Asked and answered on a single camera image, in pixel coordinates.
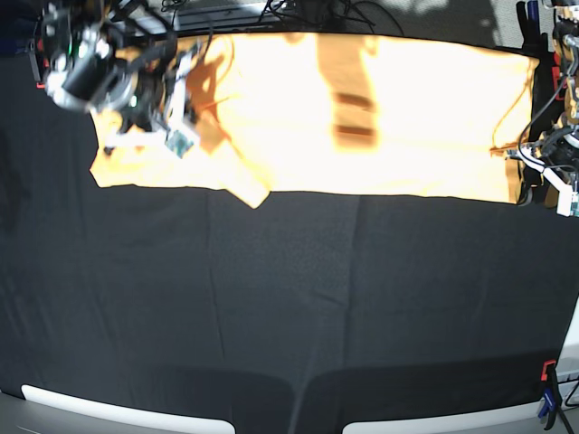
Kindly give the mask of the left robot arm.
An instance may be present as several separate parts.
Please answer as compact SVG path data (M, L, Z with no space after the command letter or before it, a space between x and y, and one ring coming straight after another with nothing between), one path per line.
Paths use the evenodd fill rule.
M543 184L561 184L566 208L578 191L578 4L555 5L553 52L535 47L530 14L519 8L524 44L489 51L403 34L354 35L345 21L388 16L374 1L321 1L292 16L282 55L318 46L328 85L333 150L304 151L272 190L360 195L409 194L522 203Z

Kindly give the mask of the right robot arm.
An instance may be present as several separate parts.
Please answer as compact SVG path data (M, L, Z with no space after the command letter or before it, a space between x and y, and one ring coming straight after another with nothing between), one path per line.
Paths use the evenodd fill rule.
M171 145L165 104L175 88L177 34L146 1L48 1L34 53L46 94L62 109L112 111L116 134Z

